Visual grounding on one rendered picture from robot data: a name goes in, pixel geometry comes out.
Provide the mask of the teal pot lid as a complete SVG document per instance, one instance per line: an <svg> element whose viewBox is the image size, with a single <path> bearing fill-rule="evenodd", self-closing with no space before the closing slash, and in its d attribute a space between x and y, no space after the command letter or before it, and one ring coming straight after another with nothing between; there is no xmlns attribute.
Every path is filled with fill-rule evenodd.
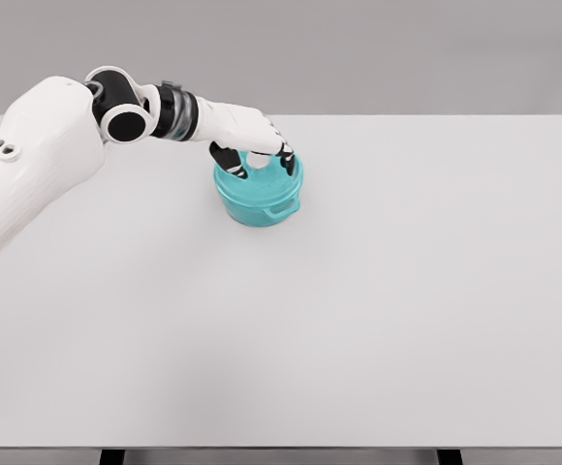
<svg viewBox="0 0 562 465"><path fill-rule="evenodd" d="M235 202L280 202L298 192L303 182L303 166L295 156L293 175L281 166L279 158L268 156L269 162L262 168L253 168L247 162L248 151L238 152L247 172L241 179L215 166L213 179L219 192Z"/></svg>

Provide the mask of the teal pot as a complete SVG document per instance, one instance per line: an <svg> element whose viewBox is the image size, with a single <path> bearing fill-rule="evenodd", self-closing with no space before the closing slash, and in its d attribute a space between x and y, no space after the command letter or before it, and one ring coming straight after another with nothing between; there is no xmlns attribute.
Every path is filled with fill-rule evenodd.
<svg viewBox="0 0 562 465"><path fill-rule="evenodd" d="M300 189L284 200L273 202L238 202L225 197L218 189L217 192L227 213L237 222L250 227L267 227L278 224L298 212Z"/></svg>

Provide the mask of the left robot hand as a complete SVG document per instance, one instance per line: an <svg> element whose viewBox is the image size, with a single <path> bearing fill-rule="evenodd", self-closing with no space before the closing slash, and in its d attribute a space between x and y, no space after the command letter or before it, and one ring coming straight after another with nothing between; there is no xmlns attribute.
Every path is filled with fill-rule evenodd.
<svg viewBox="0 0 562 465"><path fill-rule="evenodd" d="M239 179L248 173L239 152L275 156L288 176L293 176L296 155L270 119L256 108L222 104L213 123L209 153L217 165Z"/></svg>

